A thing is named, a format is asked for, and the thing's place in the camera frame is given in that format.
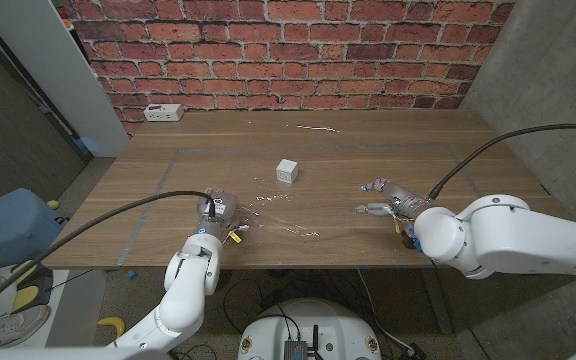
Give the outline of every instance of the cable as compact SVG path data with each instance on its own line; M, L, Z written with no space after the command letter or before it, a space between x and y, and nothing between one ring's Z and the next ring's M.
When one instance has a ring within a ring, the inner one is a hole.
M10 275L10 277L8 279L6 279L3 283L1 283L0 284L0 294L8 286L12 285L17 279L19 279L21 276L26 274L26 272L28 272L28 270L32 269L33 266L39 264L41 262L41 260L47 258L50 254L57 251L57 249L64 246L70 240L76 238L81 233L90 229L91 227L93 227L93 226L99 224L100 222L107 220L107 219L109 219L109 218L111 218L117 214L121 214L122 212L130 210L130 209L135 208L137 206L147 204L147 203L153 202L155 200L159 200L159 199L163 199L163 198L167 198L167 197L172 197L172 196L199 196L199 197L206 198L206 199L210 200L210 208L208 210L208 217L210 217L210 218L215 217L215 201L213 200L213 198L210 195L207 195L207 194L204 194L204 193L198 192L198 191L170 191L170 192L165 192L162 194L153 195L153 196L141 199L141 200L137 200L137 201L132 202L130 204L126 204L124 206L118 207L115 210L109 211L109 212L105 213L104 215L101 215L98 218L90 220L89 222L80 226L79 228L77 228L76 230L71 232L70 234L64 236L61 240L53 243L48 249L46 249L46 251L39 254L37 257L35 257L31 261L28 261L25 265L21 266L21 268L18 271L16 271L14 274Z
M406 344L405 342L397 339L396 337L392 336L388 331L386 331L386 329L384 329L383 326L381 326L381 324L379 323L379 321L377 320L377 313L375 312L375 305L372 303L372 296L370 296L370 291L368 290L368 285L366 285L366 281L364 280L364 277L361 275L361 270L357 269L357 273L359 274L359 278L361 279L362 284L364 284L364 289L366 289L366 294L368 295L368 301L370 301L370 308L372 309L372 314L375 317L375 324L377 324L377 327L379 328L379 330L381 330L384 335L388 336L389 338L391 338L392 340L396 341L399 345L404 346L408 352L409 356L412 356L415 354L415 349L413 349L412 347L410 347L410 345Z
M79 275L77 275L77 276L75 276L75 277L72 277L72 278L70 278L70 279L62 282L61 284L57 284L57 285L51 287L51 288L50 288L50 291L52 291L52 290L53 290L54 288L56 288L56 287L60 287L61 285L67 283L67 282L70 281L70 280L75 280L76 278L78 278L78 277L80 277L80 276L84 276L84 275L88 274L88 273L91 272L91 271L92 271L92 269L91 269L91 270L88 270L88 271L85 271L85 272L82 272L81 274L79 274Z
M432 189L430 194L428 194L428 200L435 200L437 198L437 196L439 196L439 193L441 192L441 189L443 189L444 185L446 185L446 183L453 176L455 176L455 174L457 174L461 169L463 169L474 158L479 156L482 152L484 152L489 147L495 145L496 143L503 141L503 140L506 140L508 138L514 137L514 136L529 134L529 133L533 133L533 132L546 131L546 130L567 130L567 129L576 129L576 124L552 124L552 125L544 125L544 126L535 126L535 127L530 127L530 128L526 128L526 129L512 131L512 132L509 132L507 134L497 136L496 138L494 138L494 139L488 141L487 143L485 143L484 145L482 145L479 149L475 150L472 154L468 155L468 157L465 158L462 162L460 162L457 166L455 166L454 169L450 170L448 175L446 175Z

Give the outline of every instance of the black cable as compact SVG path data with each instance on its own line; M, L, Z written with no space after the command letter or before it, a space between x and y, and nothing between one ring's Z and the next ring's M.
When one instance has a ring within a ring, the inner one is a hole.
M141 205L147 204L149 202L153 202L155 200L164 199L164 198L172 197L172 196L199 196L199 197L206 198L206 199L210 200L210 208L208 210L208 216L211 218L215 217L215 201L213 200L212 197L210 197L210 195L207 195L207 194L204 194L204 193L198 192L198 191L170 191L170 192L166 192L166 193L162 193L162 194L158 194L158 195L153 195L153 196L141 199L141 200L137 200L137 201L132 202L130 204L126 204L124 206L118 207L115 210L109 211L109 212L105 213L104 215L101 215L100 217L98 217L96 219L90 220L89 222L80 226L79 228L77 228L76 230L71 232L70 234L64 236L61 240L53 243L48 249L46 249L46 251L39 254L37 257L35 257L31 261L26 262L26 264L22 265L18 271L16 271L12 275L10 275L9 278L7 278L3 283L1 283L0 284L0 294L8 286L12 285L15 281L17 281L17 279L19 279L21 276L26 274L26 272L28 272L28 270L32 269L33 266L39 264L41 262L41 260L47 258L50 254L57 251L57 249L64 246L70 240L81 235L81 233L90 229L91 227L93 227L93 226L99 224L100 222L107 220L107 219L109 219L109 218L111 218L117 214L121 214L122 212L130 210L130 209L135 208L137 206L141 206Z
M88 271L85 271L85 272L82 272L81 274L79 274L79 275L77 275L77 276L75 276L75 277L72 277L72 278L70 278L70 279L62 282L61 284L57 284L57 285L51 287L51 288L50 288L50 291L52 291L52 290L53 290L54 288L56 288L56 287L60 287L61 285L67 283L67 282L70 281L70 280L75 280L76 278L78 278L78 277L80 277L80 276L84 276L84 275L88 274L88 273L91 272L91 271L92 271L92 269L91 269L91 270L88 270Z
M539 131L546 131L546 130L566 130L566 129L576 129L576 124L552 124L552 125L544 125L544 126L535 126L535 127L530 127L530 128L526 128L526 129L512 131L512 132L509 132L507 134L497 136L496 138L494 138L494 139L488 141L487 143L485 143L484 145L482 145L479 149L475 150L472 154L468 155L467 158L465 158L462 162L460 162L457 166L455 166L455 168L452 169L448 173L448 175L446 175L432 189L430 194L428 194L428 199L429 200L435 200L437 198L437 196L439 196L439 193L441 192L441 189L443 189L444 185L446 185L446 183L453 176L455 176L455 174L457 174L461 169L463 169L474 158L479 156L479 154L484 152L489 147L495 145L496 143L503 141L503 140L506 140L508 138L514 137L514 136L518 136L518 135L529 134L529 133L534 133L534 132L539 132Z

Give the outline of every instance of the brick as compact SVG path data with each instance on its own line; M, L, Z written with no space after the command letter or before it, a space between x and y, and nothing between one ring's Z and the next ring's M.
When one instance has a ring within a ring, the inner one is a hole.
M204 77L210 75L208 64L204 62L169 62L166 64L168 76Z
M201 81L197 79L181 80L181 92L185 94L199 94L203 92Z
M315 93L320 95L336 94L339 87L338 85L338 81L320 81L319 84L317 84Z
M397 46L395 58L402 60L417 60L417 58L419 58L420 50L421 46L419 45L399 45Z
M348 109L363 109L368 107L368 95L348 96Z
M246 44L244 45L244 55L248 60L259 60L267 56L266 44Z
M448 73L448 65L428 64L425 77L445 77Z
M121 31L123 31L126 40L137 41L148 39L146 27L141 23L122 23Z
M270 89L270 81L251 80L248 81L248 92L251 94L266 94Z
M239 64L239 76L251 78L280 77L281 64L268 63L241 63Z
M186 17L193 20L237 20L235 1L184 1Z
M352 4L352 20L397 21L404 17L406 5L390 1L355 1Z
M459 84L459 89L457 89L457 94L466 95L468 93L468 90L470 90L470 86L472 86L472 83L463 82L463 83Z
M124 108L124 118L130 121L144 121L146 116L144 115L144 109L136 108Z
M301 97L299 96L282 96L282 109L299 109L301 107Z
M181 20L184 18L177 1L157 1L155 8L160 19Z
M326 2L324 18L326 20L346 20L348 17L348 3L346 2Z
M135 86L140 92L178 93L179 82L172 79L136 79Z
M308 65L310 78L347 78L352 76L352 63L317 63Z
M359 40L359 25L314 24L310 26L310 40L326 42Z
M144 94L108 94L114 106L146 106L148 98Z
M231 40L275 41L281 37L279 24L231 24Z
M488 56L490 49L492 49L492 46L480 47L479 49L477 49L477 52L475 52L473 60L481 64L486 59L486 56Z
M121 57L117 44L113 42L95 43L95 50L102 59L118 59Z
M458 79L458 80L474 80L479 72L479 66L471 65L450 65L450 70L448 70L448 79Z
M498 24L505 23L506 20L508 20L508 16L510 15L510 12L512 11L514 5L515 4L513 3L497 5L495 11L493 11L492 15L490 15L490 22Z
M433 4L429 3L412 3L408 6L406 20L428 20L432 14Z
M361 29L362 41L383 41L386 27L383 25L366 25Z
M161 44L120 43L121 54L127 59L165 59L166 46Z
M92 67L99 76L138 76L137 66L130 61L92 61Z
M304 108L309 109L343 109L346 107L345 96L306 96Z
M243 94L246 92L246 82L242 80L204 80L207 93Z
M211 109L215 107L215 102L211 95L172 95L170 100L174 104L198 109Z
M375 76L377 69L374 63L360 63L355 65L355 76L371 77Z
M264 20L264 6L258 1L240 1L239 16L244 20Z
M423 64L387 63L379 65L379 75L384 77L418 78L424 70Z
M470 59L473 51L473 46L425 45L421 58L436 61L466 61Z
M272 82L270 90L277 94L312 94L315 83L312 81L276 80Z
M156 15L148 0L101 0L101 6L108 19L153 19Z
M153 40L163 41L199 41L199 25L152 23L148 24L148 31Z
M241 59L239 44L197 44L195 56L200 59Z
M467 41L477 44L492 44L499 36L501 26L474 25L470 29Z
M413 97L407 95L371 95L370 106L384 109L409 108Z
M237 108L237 97L220 95L217 96L217 108L219 109L236 109Z
M284 39L286 41L308 41L308 25L286 24Z
M435 104L435 109L457 109L463 99L463 96L450 96L441 98Z
M344 45L322 45L322 60L343 60L346 55L346 46Z
M134 92L135 87L128 79L110 79L110 84L116 92Z
M392 58L393 44L348 45L348 60L383 60Z
M212 72L221 78L236 78L237 64L231 62L213 62Z
M468 35L468 27L464 25L448 24L441 34L441 42L463 44Z
M276 109L279 107L277 97L271 95L240 96L238 100L240 109Z
M386 82L386 92L388 94L401 94L406 91L406 87L408 87L408 81L392 80Z
M277 60L313 60L317 59L319 51L316 47L306 44L271 44L270 57Z
M168 94L148 94L149 104L172 104Z
M408 92L413 94L448 95L457 92L458 84L442 81L420 80L414 81L408 87Z
M90 21L73 23L77 35L86 40L124 40L126 37L114 21Z
M172 59L192 59L192 46L190 44L169 44L168 52Z
M226 25L204 24L204 26L201 28L201 37L205 41L228 41L228 36L226 35Z
M434 96L417 96L412 107L415 109L432 109L433 105L435 105Z
M439 2L432 18L439 21L485 22L492 11L488 2Z
M310 1L271 1L268 16L272 20L321 20L321 10Z
M434 42L437 40L440 25L398 23L391 25L386 33L387 41Z
M382 80L349 80L342 81L339 92L344 94L373 94L380 92L384 87Z
M305 78L308 74L308 68L305 64L286 63L284 73L289 78Z
M82 19L101 20L104 18L104 14L101 12L101 9L93 3L73 2L73 5L75 9L77 9L77 12Z

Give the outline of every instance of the white cube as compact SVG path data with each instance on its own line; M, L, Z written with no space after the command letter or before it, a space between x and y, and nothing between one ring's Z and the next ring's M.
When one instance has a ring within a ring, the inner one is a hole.
M277 166L277 180L292 184L298 172L296 162L283 159Z

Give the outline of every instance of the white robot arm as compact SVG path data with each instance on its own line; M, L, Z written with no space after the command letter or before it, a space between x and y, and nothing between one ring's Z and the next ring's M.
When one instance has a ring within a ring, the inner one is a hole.
M424 254L467 278L494 272L576 275L576 222L531 211L519 198L484 196L455 215L385 179L363 189L382 192L393 214L414 220L406 230Z
M164 279L161 303L137 325L108 347L139 347L169 351L195 334L204 320L205 297L219 280L221 241L237 228L237 197L221 190L206 191L215 200L215 218L208 217L209 203L197 204L199 225L180 252L173 255Z

